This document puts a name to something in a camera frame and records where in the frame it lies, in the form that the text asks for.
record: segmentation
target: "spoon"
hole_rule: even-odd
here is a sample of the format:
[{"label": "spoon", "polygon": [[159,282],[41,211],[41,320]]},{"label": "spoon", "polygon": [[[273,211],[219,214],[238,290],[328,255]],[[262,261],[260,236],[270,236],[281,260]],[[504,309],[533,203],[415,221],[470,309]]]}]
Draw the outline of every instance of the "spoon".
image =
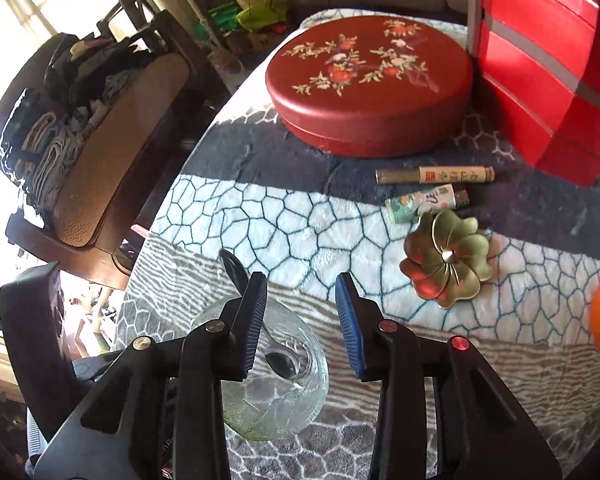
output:
[{"label": "spoon", "polygon": [[[234,254],[225,249],[220,250],[220,259],[224,265],[224,270],[229,275],[229,279],[231,279],[235,288],[238,289],[240,295],[244,296],[244,292],[247,290],[247,285],[249,284],[249,275],[243,264]],[[264,322],[262,323],[262,332],[268,341],[268,348],[264,353],[267,364],[283,379],[293,380],[301,368],[298,354],[288,346],[273,339]]]}]

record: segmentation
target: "dark gray stripe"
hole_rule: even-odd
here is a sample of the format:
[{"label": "dark gray stripe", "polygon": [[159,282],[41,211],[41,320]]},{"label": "dark gray stripe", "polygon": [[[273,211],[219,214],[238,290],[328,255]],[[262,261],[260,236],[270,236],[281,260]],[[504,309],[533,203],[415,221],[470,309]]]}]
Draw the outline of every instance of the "dark gray stripe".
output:
[{"label": "dark gray stripe", "polygon": [[246,121],[240,118],[211,126],[182,173],[319,192],[381,206],[387,198],[427,186],[379,186],[378,168],[492,166],[496,173],[492,184],[466,186],[471,203],[459,211],[461,216],[475,216],[480,225],[510,238],[600,260],[600,185],[579,187],[535,170],[477,114],[465,117],[464,135],[458,140],[447,140],[425,153],[389,159],[328,155],[280,123],[256,124],[262,116],[262,112],[254,113]]}]

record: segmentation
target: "paper label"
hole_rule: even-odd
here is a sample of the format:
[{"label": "paper label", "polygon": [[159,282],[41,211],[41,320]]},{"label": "paper label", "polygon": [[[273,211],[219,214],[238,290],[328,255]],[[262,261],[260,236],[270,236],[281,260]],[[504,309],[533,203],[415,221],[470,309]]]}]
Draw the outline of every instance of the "paper label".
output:
[{"label": "paper label", "polygon": [[443,168],[435,166],[421,166],[420,182],[432,184],[442,182],[486,182],[488,170],[482,166],[445,166]]},{"label": "paper label", "polygon": [[456,207],[454,188],[451,184],[445,184],[433,189],[390,198],[386,201],[386,207],[389,220],[394,224],[401,224],[429,211],[454,209]]}]

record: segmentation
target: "table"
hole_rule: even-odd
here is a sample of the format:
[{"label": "table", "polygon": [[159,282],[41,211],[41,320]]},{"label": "table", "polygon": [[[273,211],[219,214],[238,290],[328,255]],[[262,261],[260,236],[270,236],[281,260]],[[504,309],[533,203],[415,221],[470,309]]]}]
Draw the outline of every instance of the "table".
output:
[{"label": "table", "polygon": [[[328,10],[323,20],[361,14]],[[426,20],[462,44],[466,28]],[[354,380],[333,303],[338,273],[385,315],[419,336],[468,336],[525,407],[568,473],[600,434],[600,352],[588,331],[600,281],[600,182],[574,186],[526,165],[480,115],[430,152],[389,160],[330,156],[278,121],[264,85],[267,59],[220,111],[173,183],[130,277],[116,347],[138,335],[185,335],[193,318],[234,289],[217,260],[233,251],[263,271],[269,293],[320,340],[330,391],[317,420],[295,438],[246,442],[227,429],[234,478],[366,478],[379,385]],[[381,206],[417,185],[377,186],[380,167],[484,165],[488,186],[470,186],[461,216],[493,229],[491,280],[444,311],[423,301],[399,269],[415,225],[392,225]],[[435,414],[427,385],[427,467],[436,463]]]}]

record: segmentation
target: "round red lacquer box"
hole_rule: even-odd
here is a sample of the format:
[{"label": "round red lacquer box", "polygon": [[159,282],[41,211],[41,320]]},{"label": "round red lacquer box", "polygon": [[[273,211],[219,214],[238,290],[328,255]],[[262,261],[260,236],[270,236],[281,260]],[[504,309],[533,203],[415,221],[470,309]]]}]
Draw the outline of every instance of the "round red lacquer box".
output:
[{"label": "round red lacquer box", "polygon": [[460,125],[472,65],[422,23],[359,16],[312,27],[271,59],[267,89],[296,136],[334,155],[420,152]]}]

